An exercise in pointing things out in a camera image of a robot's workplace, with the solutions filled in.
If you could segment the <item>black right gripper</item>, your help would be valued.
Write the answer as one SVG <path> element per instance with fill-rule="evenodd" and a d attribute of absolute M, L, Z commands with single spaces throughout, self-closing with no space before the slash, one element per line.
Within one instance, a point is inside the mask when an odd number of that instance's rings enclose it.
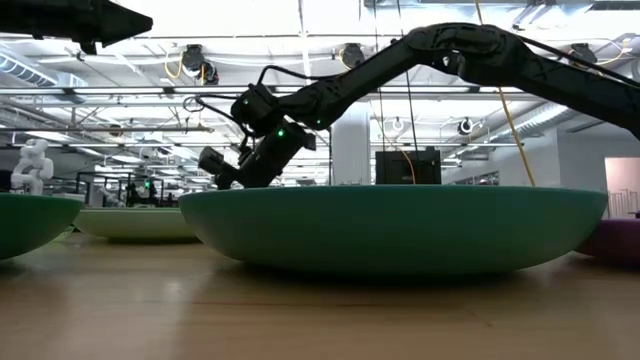
<path fill-rule="evenodd" d="M 294 122 L 278 125 L 242 162 L 238 182 L 245 188 L 269 186 L 301 148 L 315 151 L 315 135 Z"/>

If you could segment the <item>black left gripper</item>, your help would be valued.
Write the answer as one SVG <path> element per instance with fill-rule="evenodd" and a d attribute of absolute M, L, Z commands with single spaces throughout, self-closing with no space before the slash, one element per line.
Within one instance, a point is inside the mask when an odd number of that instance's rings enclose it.
<path fill-rule="evenodd" d="M 1 0 L 1 32 L 66 38 L 89 54 L 148 32 L 153 19 L 112 1 Z"/>

